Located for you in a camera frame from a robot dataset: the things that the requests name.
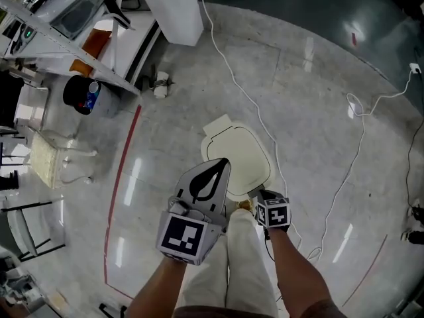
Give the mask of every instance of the trash can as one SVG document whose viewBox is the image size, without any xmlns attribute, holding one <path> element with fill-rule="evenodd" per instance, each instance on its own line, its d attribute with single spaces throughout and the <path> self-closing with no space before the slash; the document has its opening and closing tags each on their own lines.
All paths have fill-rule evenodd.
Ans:
<svg viewBox="0 0 424 318">
<path fill-rule="evenodd" d="M 65 86 L 64 103 L 81 114 L 113 118 L 119 107 L 119 97 L 100 81 L 73 76 Z"/>
</svg>

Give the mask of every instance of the beige pants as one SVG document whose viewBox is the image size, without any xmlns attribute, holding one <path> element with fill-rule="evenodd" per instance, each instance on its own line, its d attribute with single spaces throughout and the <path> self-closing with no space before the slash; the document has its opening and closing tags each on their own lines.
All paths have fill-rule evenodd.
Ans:
<svg viewBox="0 0 424 318">
<path fill-rule="evenodd" d="M 266 272 L 249 211 L 237 209 L 200 266 L 188 266 L 177 307 L 205 305 L 278 317 L 276 298 Z"/>
</svg>

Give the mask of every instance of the equipment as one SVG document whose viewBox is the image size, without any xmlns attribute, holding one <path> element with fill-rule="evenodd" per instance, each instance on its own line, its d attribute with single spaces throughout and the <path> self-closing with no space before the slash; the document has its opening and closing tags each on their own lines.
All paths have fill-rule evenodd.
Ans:
<svg viewBox="0 0 424 318">
<path fill-rule="evenodd" d="M 105 4 L 108 12 L 122 27 L 130 27 L 131 22 L 122 14 L 115 0 L 37 0 L 30 11 L 70 40 L 74 40 L 86 28 L 102 4 Z M 30 26 L 22 24 L 11 53 L 22 51 L 35 34 Z"/>
<path fill-rule="evenodd" d="M 180 262 L 200 265 L 227 228 L 221 215 L 230 179 L 228 159 L 206 161 L 180 178 L 168 210 L 162 212 L 156 247 L 165 256 Z M 259 189 L 258 222 L 264 227 L 288 227 L 288 199 L 281 194 Z"/>
</svg>

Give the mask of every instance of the orange object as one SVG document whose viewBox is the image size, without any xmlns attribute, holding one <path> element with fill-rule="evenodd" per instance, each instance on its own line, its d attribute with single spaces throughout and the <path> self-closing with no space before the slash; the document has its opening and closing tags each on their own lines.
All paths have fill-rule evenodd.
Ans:
<svg viewBox="0 0 424 318">
<path fill-rule="evenodd" d="M 101 53 L 101 50 L 109 41 L 111 34 L 112 32 L 110 30 L 99 30 L 94 28 L 82 46 L 82 49 L 97 59 Z M 88 78 L 93 71 L 93 68 L 90 65 L 87 65 L 85 62 L 77 59 L 74 60 L 69 71 L 77 71 L 81 73 L 83 77 Z"/>
</svg>

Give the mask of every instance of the concrete floor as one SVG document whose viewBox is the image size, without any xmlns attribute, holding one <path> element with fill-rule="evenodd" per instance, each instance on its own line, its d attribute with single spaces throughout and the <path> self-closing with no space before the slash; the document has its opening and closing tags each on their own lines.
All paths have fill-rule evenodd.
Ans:
<svg viewBox="0 0 424 318">
<path fill-rule="evenodd" d="M 403 90 L 409 63 L 417 61 L 414 47 L 424 49 L 419 23 L 392 0 L 206 1 L 256 11 L 310 30 L 378 70 L 398 90 Z M 424 66 L 424 59 L 418 61 Z M 417 85 L 406 94 L 417 109 L 421 109 L 421 93 Z"/>
<path fill-rule="evenodd" d="M 397 89 L 369 65 L 308 30 L 244 9 L 213 4 L 208 8 L 216 22 L 219 48 L 238 82 L 261 107 L 280 146 L 293 221 L 303 237 L 301 253 L 307 256 L 321 244 L 325 215 L 362 133 L 361 120 L 349 112 L 346 93 L 357 95 L 368 111 L 376 95 Z M 26 262 L 23 268 L 46 295 L 60 293 L 66 298 L 60 309 L 68 317 L 102 317 L 97 310 L 101 302 L 128 305 L 127 296 L 133 297 L 153 273 L 162 257 L 154 247 L 160 212 L 180 175 L 202 162 L 205 125 L 226 113 L 253 128 L 274 153 L 254 107 L 233 85 L 207 31 L 196 47 L 168 45 L 159 68 L 175 81 L 169 97 L 156 100 L 151 91 L 142 99 L 124 94 L 113 119 L 78 115 L 62 103 L 67 79 L 52 79 L 44 128 L 63 135 L 76 133 L 81 145 L 98 150 L 91 162 L 95 182 L 52 191 L 26 168 L 21 170 L 18 192 L 2 192 L 11 205 L 63 195 L 63 201 L 25 213 L 36 242 L 53 236 L 54 242 L 65 240 L 67 247 Z M 413 77 L 411 86 L 418 83 Z M 105 233 L 119 162 L 140 103 L 105 259 L 114 290 L 104 284 Z M 420 120 L 406 98 L 381 100 L 365 120 L 360 156 L 329 217 L 324 253 L 316 266 L 348 317 L 383 317 L 424 272 L 424 246 L 399 239 L 406 228 L 417 227 L 405 220 L 405 174 L 407 150 Z M 412 198 L 422 188 L 422 140 L 421 134 L 411 153 Z M 283 191 L 280 178 L 272 188 Z M 334 262 L 350 225 L 352 234 Z M 297 243 L 292 229 L 289 233 Z M 278 297 L 274 265 L 264 245 L 262 252 Z M 278 305 L 280 317 L 287 317 L 282 301 Z"/>
</svg>

